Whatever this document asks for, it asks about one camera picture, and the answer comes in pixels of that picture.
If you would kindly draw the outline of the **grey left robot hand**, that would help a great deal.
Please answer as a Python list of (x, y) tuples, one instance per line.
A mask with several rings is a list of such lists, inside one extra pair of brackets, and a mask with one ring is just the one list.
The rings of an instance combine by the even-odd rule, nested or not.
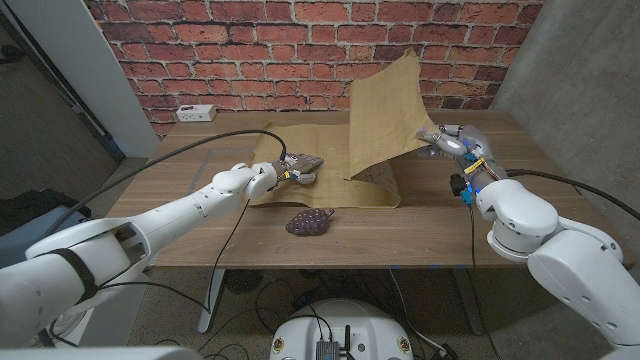
[(272, 163), (279, 181), (295, 180), (299, 184), (308, 185), (315, 181), (318, 168), (324, 163), (320, 157), (287, 153), (283, 160)]

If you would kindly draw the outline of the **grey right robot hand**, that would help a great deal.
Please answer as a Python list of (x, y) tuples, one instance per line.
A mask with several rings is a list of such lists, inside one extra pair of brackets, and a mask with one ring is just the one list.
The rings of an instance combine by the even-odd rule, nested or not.
[(453, 158), (461, 176), (476, 192), (508, 177), (497, 164), (486, 136), (472, 125), (438, 125), (436, 130), (418, 130), (415, 137), (428, 144), (432, 155)]

